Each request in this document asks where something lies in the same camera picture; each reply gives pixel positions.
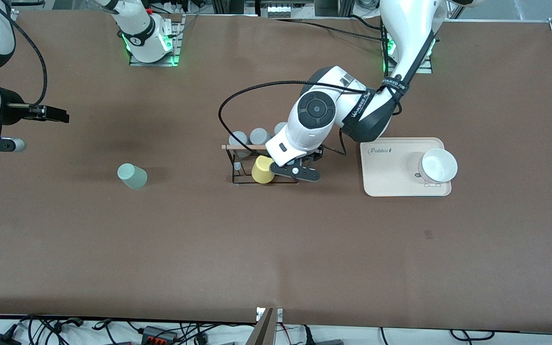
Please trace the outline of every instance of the black strap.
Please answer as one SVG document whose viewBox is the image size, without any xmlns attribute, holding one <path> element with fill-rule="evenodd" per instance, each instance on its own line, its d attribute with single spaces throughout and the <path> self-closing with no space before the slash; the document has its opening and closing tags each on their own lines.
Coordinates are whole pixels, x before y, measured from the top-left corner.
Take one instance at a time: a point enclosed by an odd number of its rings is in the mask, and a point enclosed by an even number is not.
<svg viewBox="0 0 552 345">
<path fill-rule="evenodd" d="M 368 88 L 366 92 L 364 92 L 361 97 L 359 97 L 359 101 L 357 101 L 355 107 L 353 107 L 353 109 L 351 109 L 344 120 L 342 120 L 342 122 L 344 123 L 344 126 L 342 127 L 342 133 L 350 135 L 353 129 L 355 129 L 355 126 L 357 126 L 357 122 L 359 122 L 362 114 L 366 111 L 368 105 L 370 105 L 370 101 L 372 101 L 372 98 L 374 98 L 376 91 L 377 90 L 375 88 Z"/>
<path fill-rule="evenodd" d="M 129 41 L 129 43 L 131 43 L 134 46 L 143 46 L 144 42 L 146 42 L 146 40 L 149 39 L 153 35 L 153 33 L 155 33 L 155 27 L 156 27 L 155 20 L 153 19 L 153 17 L 149 16 L 149 18 L 150 18 L 149 25 L 141 33 L 131 35 L 123 31 L 123 35 L 125 36 L 125 39 Z"/>
<path fill-rule="evenodd" d="M 382 86 L 391 88 L 394 91 L 399 92 L 401 96 L 404 96 L 406 92 L 408 92 L 408 88 L 410 88 L 407 83 L 391 77 L 384 78 Z"/>
<path fill-rule="evenodd" d="M 104 7 L 106 9 L 109 9 L 110 11 L 113 11 L 114 7 L 116 7 L 116 4 L 118 4 L 118 0 L 110 0 L 110 2 L 108 2 L 108 4 Z"/>
</svg>

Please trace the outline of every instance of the power adapter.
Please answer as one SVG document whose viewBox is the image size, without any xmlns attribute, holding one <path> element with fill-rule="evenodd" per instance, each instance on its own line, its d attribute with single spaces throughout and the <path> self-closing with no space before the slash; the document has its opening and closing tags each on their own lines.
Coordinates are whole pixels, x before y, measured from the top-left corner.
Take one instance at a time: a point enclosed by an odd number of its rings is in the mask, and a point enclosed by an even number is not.
<svg viewBox="0 0 552 345">
<path fill-rule="evenodd" d="M 12 338 L 8 338 L 3 334 L 0 334 L 0 345 L 21 345 L 20 341 L 16 341 Z"/>
<path fill-rule="evenodd" d="M 157 327 L 147 326 L 142 332 L 143 344 L 173 345 L 175 340 L 175 332 L 166 332 L 166 330 Z"/>
</svg>

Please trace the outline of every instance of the black cable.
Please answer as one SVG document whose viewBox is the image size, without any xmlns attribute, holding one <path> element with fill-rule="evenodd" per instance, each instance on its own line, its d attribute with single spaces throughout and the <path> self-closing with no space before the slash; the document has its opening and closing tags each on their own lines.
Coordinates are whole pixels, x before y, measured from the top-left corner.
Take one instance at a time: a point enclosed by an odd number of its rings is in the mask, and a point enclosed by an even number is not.
<svg viewBox="0 0 552 345">
<path fill-rule="evenodd" d="M 50 325 L 50 321 L 47 322 L 46 320 L 40 319 L 40 317 L 37 317 L 35 315 L 29 316 L 29 328 L 28 328 L 29 334 L 31 334 L 31 324 L 33 322 L 33 319 L 36 319 L 36 320 L 40 321 L 42 323 L 42 325 L 44 325 L 44 327 L 50 331 L 50 333 L 46 337 L 46 341 L 48 341 L 50 336 L 52 334 L 54 334 L 57 337 L 57 340 L 59 340 L 59 345 L 61 345 L 61 344 L 69 345 L 68 341 L 66 339 L 64 339 L 63 336 L 61 336 L 59 334 L 59 332 L 57 330 L 55 330 L 55 328 L 52 327 L 52 325 Z"/>
<path fill-rule="evenodd" d="M 110 333 L 110 327 L 108 327 L 110 323 L 105 324 L 105 332 L 108 334 L 108 338 L 110 338 L 110 341 L 112 341 L 112 345 L 117 345 L 117 342 L 112 338 L 112 333 Z"/>
<path fill-rule="evenodd" d="M 13 2 L 11 3 L 11 6 L 13 7 L 20 7 L 20 6 L 43 6 L 46 4 L 46 1 L 40 0 L 37 2 Z"/>
<path fill-rule="evenodd" d="M 326 26 L 326 25 L 323 25 L 323 24 L 317 24 L 317 23 L 311 23 L 311 22 L 299 22 L 299 23 L 308 24 L 308 25 L 312 25 L 312 26 L 318 26 L 319 28 L 328 29 L 328 30 L 332 30 L 332 31 L 337 31 L 338 33 L 343 33 L 343 34 L 346 34 L 346 35 L 354 35 L 354 36 L 357 36 L 357 37 L 363 37 L 363 38 L 367 38 L 367 39 L 375 39 L 376 41 L 381 41 L 381 38 L 379 38 L 379 37 L 374 37 L 374 36 L 364 35 L 364 34 L 358 34 L 358 33 L 352 33 L 350 31 L 332 28 L 331 26 Z"/>
<path fill-rule="evenodd" d="M 306 345 L 316 345 L 314 339 L 312 338 L 311 328 L 308 325 L 303 325 L 306 329 Z"/>
<path fill-rule="evenodd" d="M 254 86 L 245 88 L 244 90 L 238 91 L 235 94 L 232 94 L 232 96 L 229 96 L 226 100 L 224 100 L 224 102 L 221 104 L 221 107 L 218 108 L 218 116 L 219 116 L 218 119 L 219 119 L 219 121 L 221 121 L 221 125 L 223 125 L 223 127 L 227 130 L 227 132 L 234 139 L 236 139 L 237 142 L 239 142 L 239 144 L 244 146 L 245 149 L 247 149 L 248 151 L 251 151 L 252 153 L 255 153 L 256 155 L 269 157 L 265 153 L 261 153 L 257 150 L 251 149 L 250 147 L 247 146 L 247 144 L 244 144 L 243 142 L 241 142 L 241 140 L 239 140 L 234 135 L 234 133 L 231 131 L 231 129 L 223 121 L 223 108 L 225 107 L 225 105 L 227 105 L 227 103 L 229 103 L 231 100 L 233 100 L 237 96 L 240 96 L 243 93 L 246 93 L 246 92 L 249 92 L 249 91 L 252 91 L 252 90 L 256 90 L 258 88 L 263 88 L 263 87 L 270 87 L 270 86 L 274 86 L 274 85 L 289 85 L 289 84 L 318 85 L 318 86 L 323 86 L 323 87 L 337 88 L 339 90 L 344 90 L 344 91 L 354 92 L 354 93 L 364 93 L 365 92 L 365 91 L 362 91 L 362 90 L 355 90 L 355 89 L 352 89 L 352 88 L 341 87 L 339 85 L 332 85 L 332 84 L 327 84 L 327 83 L 317 83 L 317 82 L 314 82 L 314 81 L 305 81 L 305 80 L 304 81 L 303 80 L 301 80 L 301 81 L 300 80 L 291 80 L 291 81 L 290 80 L 288 80 L 288 81 L 287 80 L 281 80 L 281 81 L 272 81 L 270 83 L 263 83 L 263 84 L 259 84 L 259 85 L 254 85 Z"/>
<path fill-rule="evenodd" d="M 217 327 L 219 327 L 219 326 L 221 326 L 221 325 L 211 325 L 211 326 L 209 326 L 208 328 L 206 328 L 205 330 L 199 330 L 199 328 L 201 327 L 201 325 L 198 323 L 197 326 L 195 327 L 195 329 L 193 330 L 193 331 L 197 330 L 197 334 L 194 334 L 194 335 L 191 336 L 191 337 L 188 337 L 189 334 L 185 334 L 184 337 L 183 337 L 182 339 L 178 339 L 178 342 L 179 342 L 179 343 L 186 343 L 187 341 L 190 341 L 191 339 L 197 337 L 198 335 L 200 335 L 200 334 L 205 334 L 205 333 L 208 332 L 209 330 L 213 330 L 214 328 L 217 328 Z"/>
<path fill-rule="evenodd" d="M 382 31 L 382 29 L 383 29 L 381 26 L 373 26 L 372 24 L 366 22 L 366 20 L 364 18 L 361 18 L 358 15 L 351 14 L 350 17 L 359 20 L 360 22 L 362 22 L 363 25 L 367 26 L 370 29 L 375 29 L 375 30 L 379 30 L 379 31 Z"/>
<path fill-rule="evenodd" d="M 380 335 L 383 336 L 383 342 L 385 345 L 389 345 L 389 343 L 387 343 L 387 338 L 385 337 L 385 330 L 382 327 L 380 328 Z"/>
<path fill-rule="evenodd" d="M 136 330 L 136 332 L 138 332 L 139 334 L 141 334 L 142 328 L 134 327 L 134 325 L 132 325 L 129 321 L 126 321 L 126 322 L 127 322 L 127 324 L 129 325 L 129 327 L 133 328 L 134 330 Z"/>
<path fill-rule="evenodd" d="M 486 340 L 489 340 L 489 339 L 491 339 L 495 336 L 495 331 L 490 331 L 491 334 L 489 334 L 488 336 L 485 336 L 485 337 L 482 337 L 482 338 L 471 338 L 465 330 L 458 330 L 458 331 L 462 332 L 464 334 L 464 336 L 466 336 L 466 338 L 460 338 L 460 337 L 455 335 L 454 331 L 456 331 L 456 330 L 448 330 L 449 334 L 451 334 L 451 336 L 453 338 L 457 339 L 458 341 L 467 342 L 468 345 L 472 345 L 473 341 L 486 341 Z"/>
<path fill-rule="evenodd" d="M 18 26 L 18 24 L 16 24 L 16 22 L 14 22 L 9 15 L 2 11 L 2 9 L 0 9 L 0 14 L 4 16 L 4 18 L 6 18 L 10 22 L 10 24 L 12 24 L 12 26 L 14 26 L 18 30 L 18 32 L 24 37 L 24 39 L 27 40 L 31 48 L 33 48 L 33 50 L 35 51 L 35 54 L 37 54 L 38 59 L 40 59 L 40 65 L 42 65 L 42 74 L 44 77 L 42 94 L 40 95 L 40 98 L 37 100 L 37 102 L 29 105 L 29 107 L 31 108 L 36 107 L 44 100 L 44 97 L 46 97 L 46 88 L 48 87 L 48 73 L 46 72 L 46 62 L 44 62 L 44 57 L 42 56 L 42 53 L 40 53 L 40 50 L 37 48 L 37 46 L 35 46 L 35 43 L 31 41 L 29 35 L 27 35 L 27 33 L 25 33 L 24 30 L 20 26 Z"/>
<path fill-rule="evenodd" d="M 44 331 L 46 330 L 46 326 L 41 325 L 40 328 L 38 328 L 37 331 L 36 331 L 36 333 L 37 332 L 39 332 L 39 333 L 37 334 L 37 338 L 35 339 L 35 343 L 38 344 L 38 345 L 40 343 L 40 338 L 42 338 L 42 334 L 44 334 Z M 48 336 L 46 337 L 46 343 L 45 343 L 46 345 L 48 345 L 48 339 L 50 338 L 51 334 L 52 334 L 52 332 L 50 332 L 48 334 Z"/>
<path fill-rule="evenodd" d="M 158 10 L 160 10 L 160 11 L 163 11 L 163 13 L 173 14 L 172 12 L 168 11 L 167 9 L 162 9 L 162 8 L 160 8 L 160 7 L 156 7 L 156 6 L 153 5 L 153 4 L 149 4 L 149 6 L 155 8 L 155 9 L 158 9 Z"/>
<path fill-rule="evenodd" d="M 344 146 L 344 140 L 342 139 L 342 129 L 340 129 L 340 133 L 338 134 L 340 136 L 340 145 L 342 146 L 342 152 L 336 150 L 336 149 L 332 149 L 331 147 L 327 147 L 325 145 L 321 145 L 322 148 L 324 149 L 328 149 L 330 151 L 333 151 L 339 155 L 343 155 L 345 156 L 346 155 L 346 146 Z"/>
</svg>

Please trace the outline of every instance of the green light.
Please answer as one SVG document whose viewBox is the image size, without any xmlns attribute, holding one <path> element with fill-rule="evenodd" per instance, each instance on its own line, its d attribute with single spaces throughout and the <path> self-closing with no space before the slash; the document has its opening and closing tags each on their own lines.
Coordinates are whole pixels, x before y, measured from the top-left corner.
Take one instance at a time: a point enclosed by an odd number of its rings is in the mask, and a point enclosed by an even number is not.
<svg viewBox="0 0 552 345">
<path fill-rule="evenodd" d="M 127 41 L 124 35 L 123 35 L 123 41 L 125 42 L 125 48 L 127 49 L 127 51 L 131 52 L 131 48 L 129 48 L 129 41 Z"/>
<path fill-rule="evenodd" d="M 427 56 L 430 57 L 432 53 L 432 49 L 434 48 L 434 44 L 436 44 L 436 39 L 434 39 L 433 42 L 431 42 L 431 46 L 429 46 L 429 50 L 427 51 Z"/>
<path fill-rule="evenodd" d="M 389 40 L 389 43 L 387 44 L 387 53 L 389 55 L 393 55 L 393 53 L 395 52 L 395 41 L 393 41 L 392 39 Z"/>
</svg>

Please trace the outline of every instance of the gray cup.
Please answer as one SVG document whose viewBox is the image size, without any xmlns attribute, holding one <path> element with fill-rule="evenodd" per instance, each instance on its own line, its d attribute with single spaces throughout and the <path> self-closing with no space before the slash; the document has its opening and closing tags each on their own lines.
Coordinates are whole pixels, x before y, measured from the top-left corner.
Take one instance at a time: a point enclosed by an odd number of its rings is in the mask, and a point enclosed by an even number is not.
<svg viewBox="0 0 552 345">
<path fill-rule="evenodd" d="M 253 145 L 265 145 L 270 139 L 272 136 L 263 128 L 255 128 L 250 132 L 250 142 Z"/>
<path fill-rule="evenodd" d="M 248 137 L 246 136 L 246 134 L 244 134 L 243 131 L 235 131 L 234 132 L 234 135 L 236 136 L 236 138 L 238 138 L 243 144 L 246 144 L 248 145 L 249 144 L 249 141 L 248 141 Z M 238 145 L 241 145 L 238 140 L 236 140 L 236 138 L 234 138 L 233 136 L 230 136 L 230 145 L 234 146 L 238 146 Z M 243 159 L 244 157 L 248 157 L 250 155 L 250 152 L 248 150 L 236 150 L 234 152 L 236 154 L 237 157 L 240 157 L 241 159 Z"/>
<path fill-rule="evenodd" d="M 277 135 L 284 126 L 287 126 L 286 122 L 280 122 L 280 124 L 276 125 L 276 127 L 274 127 L 274 135 Z"/>
</svg>

